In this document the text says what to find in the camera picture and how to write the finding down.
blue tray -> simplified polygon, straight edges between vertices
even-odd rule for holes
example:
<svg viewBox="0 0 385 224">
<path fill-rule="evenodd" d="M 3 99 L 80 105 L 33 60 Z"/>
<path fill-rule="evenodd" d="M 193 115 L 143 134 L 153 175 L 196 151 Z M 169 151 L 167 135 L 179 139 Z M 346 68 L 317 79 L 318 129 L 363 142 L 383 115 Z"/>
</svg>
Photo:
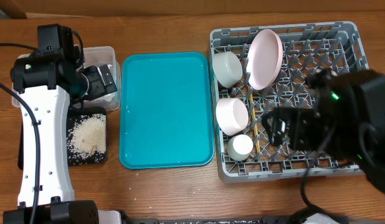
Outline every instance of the blue tray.
<svg viewBox="0 0 385 224">
<path fill-rule="evenodd" d="M 214 133 L 205 56 L 132 55 L 122 69 L 120 162 L 129 169 L 210 162 Z"/>
</svg>

white mug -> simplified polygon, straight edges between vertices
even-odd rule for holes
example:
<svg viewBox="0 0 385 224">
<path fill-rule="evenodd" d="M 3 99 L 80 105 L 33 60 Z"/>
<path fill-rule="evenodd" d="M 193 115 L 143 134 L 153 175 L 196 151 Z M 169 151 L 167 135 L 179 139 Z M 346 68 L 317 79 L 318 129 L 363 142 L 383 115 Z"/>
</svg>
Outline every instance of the white mug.
<svg viewBox="0 0 385 224">
<path fill-rule="evenodd" d="M 248 110 L 238 98 L 223 98 L 216 105 L 216 120 L 226 135 L 234 135 L 248 125 Z"/>
<path fill-rule="evenodd" d="M 242 78 L 242 65 L 233 52 L 215 54 L 212 68 L 217 81 L 226 88 L 232 87 Z"/>
<path fill-rule="evenodd" d="M 227 154 L 235 161 L 243 161 L 249 157 L 253 147 L 254 143 L 249 136 L 239 134 L 227 143 Z"/>
</svg>

gray plastic crate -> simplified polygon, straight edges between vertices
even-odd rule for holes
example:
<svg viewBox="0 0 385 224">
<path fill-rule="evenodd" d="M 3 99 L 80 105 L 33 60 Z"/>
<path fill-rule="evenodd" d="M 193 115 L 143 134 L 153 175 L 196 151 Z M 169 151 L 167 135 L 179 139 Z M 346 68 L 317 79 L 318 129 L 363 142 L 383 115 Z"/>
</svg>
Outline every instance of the gray plastic crate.
<svg viewBox="0 0 385 224">
<path fill-rule="evenodd" d="M 245 68 L 250 44 L 263 29 L 278 34 L 283 45 L 283 62 L 276 82 L 261 91 L 248 84 Z M 261 125 L 261 117 L 276 106 L 311 107 L 314 97 L 306 89 L 304 76 L 316 68 L 331 67 L 338 75 L 368 69 L 366 56 L 357 27 L 352 22 L 322 22 L 281 26 L 216 29 L 210 36 L 211 89 L 214 108 L 221 98 L 239 98 L 249 112 L 249 124 L 242 133 L 254 140 L 254 149 L 244 162 L 233 161 L 227 155 L 227 142 L 232 136 L 225 135 L 215 121 L 217 168 L 225 183 L 276 180 L 303 175 L 311 152 L 293 151 L 287 143 L 280 147 L 269 144 L 267 133 Z M 240 58 L 244 75 L 231 88 L 218 84 L 212 69 L 212 56 L 232 51 Z M 319 158 L 319 167 L 310 175 L 358 175 L 363 172 L 357 165 L 340 169 L 341 161 L 330 156 Z"/>
</svg>

green light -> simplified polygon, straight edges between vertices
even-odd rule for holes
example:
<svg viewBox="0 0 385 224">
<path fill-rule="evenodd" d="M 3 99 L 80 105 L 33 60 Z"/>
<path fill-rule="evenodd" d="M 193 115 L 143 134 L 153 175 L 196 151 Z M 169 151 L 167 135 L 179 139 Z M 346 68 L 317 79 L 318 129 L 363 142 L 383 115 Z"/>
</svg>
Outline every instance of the green light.
<svg viewBox="0 0 385 224">
<path fill-rule="evenodd" d="M 338 100 L 338 99 L 339 99 L 338 95 L 335 94 L 335 93 L 332 93 L 331 96 L 332 96 L 332 98 L 334 98 L 335 100 Z"/>
</svg>

pink plate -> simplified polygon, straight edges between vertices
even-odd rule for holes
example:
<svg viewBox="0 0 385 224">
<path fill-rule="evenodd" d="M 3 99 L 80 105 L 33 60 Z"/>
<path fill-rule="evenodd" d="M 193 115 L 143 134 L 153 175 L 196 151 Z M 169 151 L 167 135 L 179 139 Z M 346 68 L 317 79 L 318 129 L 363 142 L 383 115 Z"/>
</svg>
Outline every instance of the pink plate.
<svg viewBox="0 0 385 224">
<path fill-rule="evenodd" d="M 269 29 L 260 31 L 248 52 L 249 84 L 256 90 L 270 86 L 277 78 L 282 63 L 282 44 L 278 35 Z"/>
</svg>

